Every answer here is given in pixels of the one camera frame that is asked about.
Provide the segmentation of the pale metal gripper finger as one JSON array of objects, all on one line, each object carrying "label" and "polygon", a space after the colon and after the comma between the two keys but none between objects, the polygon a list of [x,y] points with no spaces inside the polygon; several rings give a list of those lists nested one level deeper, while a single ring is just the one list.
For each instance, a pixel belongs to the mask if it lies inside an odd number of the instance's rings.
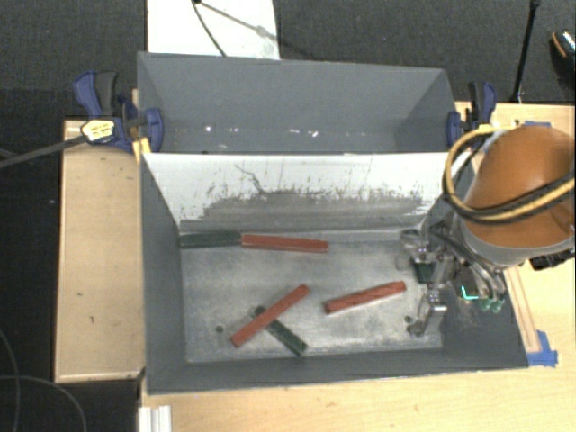
[{"label": "pale metal gripper finger", "polygon": [[407,326],[412,337],[423,337],[429,331],[437,331],[447,314],[447,303],[442,289],[428,289],[422,295],[417,318]]},{"label": "pale metal gripper finger", "polygon": [[431,265],[433,254],[429,249],[429,242],[417,229],[404,229],[400,233],[400,253],[398,254],[398,268],[408,269],[414,265]]}]

